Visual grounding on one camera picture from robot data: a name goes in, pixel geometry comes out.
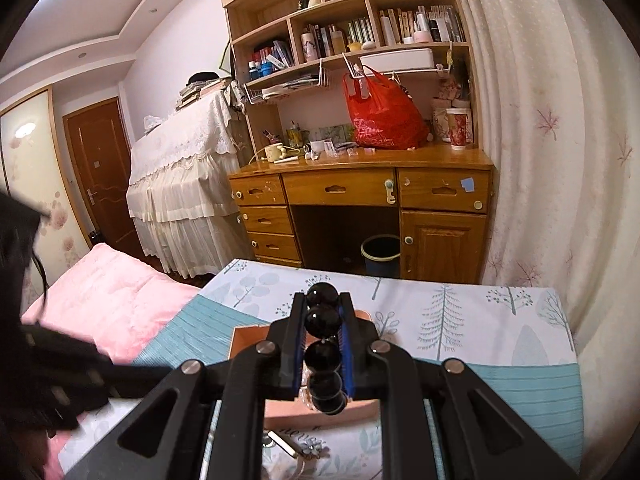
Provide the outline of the dark waste bin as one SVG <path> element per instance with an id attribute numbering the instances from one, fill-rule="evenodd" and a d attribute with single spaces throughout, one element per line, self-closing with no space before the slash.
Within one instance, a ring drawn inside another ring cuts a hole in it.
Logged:
<path id="1" fill-rule="evenodd" d="M 381 234 L 364 240 L 360 246 L 367 274 L 376 278 L 398 278 L 400 273 L 400 238 Z"/>

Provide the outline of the cream floral curtain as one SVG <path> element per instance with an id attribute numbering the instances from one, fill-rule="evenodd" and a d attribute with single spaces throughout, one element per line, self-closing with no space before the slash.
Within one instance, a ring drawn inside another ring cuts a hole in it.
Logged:
<path id="1" fill-rule="evenodd" d="M 498 170 L 483 278 L 559 293 L 600 479 L 639 423 L 639 55 L 602 0 L 458 5 Z"/>

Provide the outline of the red white cup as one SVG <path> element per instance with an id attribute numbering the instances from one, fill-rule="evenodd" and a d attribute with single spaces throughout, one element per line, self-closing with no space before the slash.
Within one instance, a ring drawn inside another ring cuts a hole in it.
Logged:
<path id="1" fill-rule="evenodd" d="M 464 150 L 473 143 L 471 111 L 468 108 L 449 107 L 446 113 L 451 148 Z"/>

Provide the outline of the white storage box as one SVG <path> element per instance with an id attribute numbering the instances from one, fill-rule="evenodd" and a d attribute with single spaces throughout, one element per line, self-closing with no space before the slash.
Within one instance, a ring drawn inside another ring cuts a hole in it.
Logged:
<path id="1" fill-rule="evenodd" d="M 363 55 L 360 62 L 379 73 L 422 72 L 436 67 L 430 48 L 387 51 Z"/>

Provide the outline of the patterned blue white tablecloth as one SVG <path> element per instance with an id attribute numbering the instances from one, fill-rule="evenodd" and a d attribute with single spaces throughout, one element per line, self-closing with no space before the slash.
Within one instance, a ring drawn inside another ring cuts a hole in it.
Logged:
<path id="1" fill-rule="evenodd" d="M 409 282 L 235 260 L 132 362 L 222 361 L 235 327 L 285 318 L 295 294 L 320 282 L 348 292 L 383 339 L 416 358 L 468 363 L 567 463 L 579 465 L 582 386 L 561 301 L 548 288 Z"/>

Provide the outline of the brown wooden door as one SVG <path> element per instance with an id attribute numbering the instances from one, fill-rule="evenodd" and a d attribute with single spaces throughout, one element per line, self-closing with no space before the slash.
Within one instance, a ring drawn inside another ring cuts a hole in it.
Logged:
<path id="1" fill-rule="evenodd" d="M 94 229 L 111 248 L 141 258 L 126 193 L 130 146 L 119 100 L 107 99 L 63 116 L 70 159 Z"/>

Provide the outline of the red plastic bag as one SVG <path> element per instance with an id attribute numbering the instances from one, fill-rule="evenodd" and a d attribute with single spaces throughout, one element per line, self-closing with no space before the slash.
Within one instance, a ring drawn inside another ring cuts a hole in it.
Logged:
<path id="1" fill-rule="evenodd" d="M 413 150 L 427 142 L 428 125 L 397 82 L 372 70 L 361 79 L 345 74 L 342 85 L 358 145 Z"/>

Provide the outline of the pink jewelry tray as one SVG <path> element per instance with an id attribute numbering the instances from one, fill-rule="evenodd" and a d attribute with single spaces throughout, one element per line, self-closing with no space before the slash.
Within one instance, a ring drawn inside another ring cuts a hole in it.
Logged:
<path id="1" fill-rule="evenodd" d="M 289 400 L 267 400 L 265 407 L 265 428 L 310 428 L 315 426 L 335 426 L 348 422 L 358 422 L 378 414 L 378 401 L 345 400 L 345 406 L 339 412 L 326 414 L 313 403 L 308 391 L 308 378 L 312 371 L 304 361 L 304 352 L 310 344 L 320 341 L 316 334 L 326 335 L 326 340 L 333 336 L 340 336 L 343 319 L 340 309 L 329 306 L 308 308 L 310 314 L 303 315 L 302 325 L 295 334 L 294 342 L 288 343 L 286 331 L 282 338 L 272 338 L 272 326 L 247 325 L 235 327 L 232 332 L 229 358 L 235 358 L 250 344 L 258 344 L 263 340 L 274 340 L 280 347 L 282 364 L 290 372 L 288 378 L 294 378 L 294 385 L 298 387 L 296 398 Z"/>

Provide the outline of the white mug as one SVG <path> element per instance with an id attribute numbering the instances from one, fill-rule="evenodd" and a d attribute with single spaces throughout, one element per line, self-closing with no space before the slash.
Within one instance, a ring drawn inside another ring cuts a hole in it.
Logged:
<path id="1" fill-rule="evenodd" d="M 286 147 L 281 142 L 269 144 L 264 148 L 264 153 L 268 162 L 277 162 L 286 157 Z"/>

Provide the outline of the floral wardrobe door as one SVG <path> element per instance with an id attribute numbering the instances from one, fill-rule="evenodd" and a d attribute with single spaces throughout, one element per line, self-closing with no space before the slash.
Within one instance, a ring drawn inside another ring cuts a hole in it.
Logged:
<path id="1" fill-rule="evenodd" d="M 62 174 L 49 89 L 1 115 L 1 188 L 46 215 L 36 236 L 35 253 L 47 281 L 34 266 L 28 269 L 21 306 L 25 311 L 42 296 L 45 284 L 55 283 L 90 250 Z"/>

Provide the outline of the white lace cover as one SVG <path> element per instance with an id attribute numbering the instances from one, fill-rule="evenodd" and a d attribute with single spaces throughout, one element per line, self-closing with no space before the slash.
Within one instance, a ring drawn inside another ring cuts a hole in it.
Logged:
<path id="1" fill-rule="evenodd" d="M 184 278 L 253 253 L 229 177 L 253 155 L 238 89 L 216 90 L 168 117 L 131 150 L 126 193 L 146 256 Z"/>

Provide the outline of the wooden bookshelf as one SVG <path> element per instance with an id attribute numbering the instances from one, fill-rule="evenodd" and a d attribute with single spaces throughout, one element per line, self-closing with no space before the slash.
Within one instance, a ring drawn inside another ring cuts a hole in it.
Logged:
<path id="1" fill-rule="evenodd" d="M 221 0 L 236 80 L 250 101 L 245 119 L 255 156 L 349 121 L 342 91 L 363 55 L 430 48 L 436 67 L 386 72 L 408 84 L 422 117 L 473 104 L 473 63 L 461 0 Z"/>

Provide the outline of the wooden desk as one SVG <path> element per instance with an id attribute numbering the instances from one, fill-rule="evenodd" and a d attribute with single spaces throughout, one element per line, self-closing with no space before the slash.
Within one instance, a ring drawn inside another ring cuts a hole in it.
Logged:
<path id="1" fill-rule="evenodd" d="M 394 278 L 480 281 L 494 165 L 478 148 L 357 148 L 316 160 L 252 162 L 230 178 L 240 222 L 260 261 L 366 273 L 372 237 L 391 236 Z"/>

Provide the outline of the pink quilt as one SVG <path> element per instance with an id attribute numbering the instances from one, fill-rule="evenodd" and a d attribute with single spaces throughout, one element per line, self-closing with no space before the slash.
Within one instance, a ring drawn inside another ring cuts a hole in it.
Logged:
<path id="1" fill-rule="evenodd" d="M 22 315 L 132 362 L 199 292 L 107 244 L 94 246 Z"/>

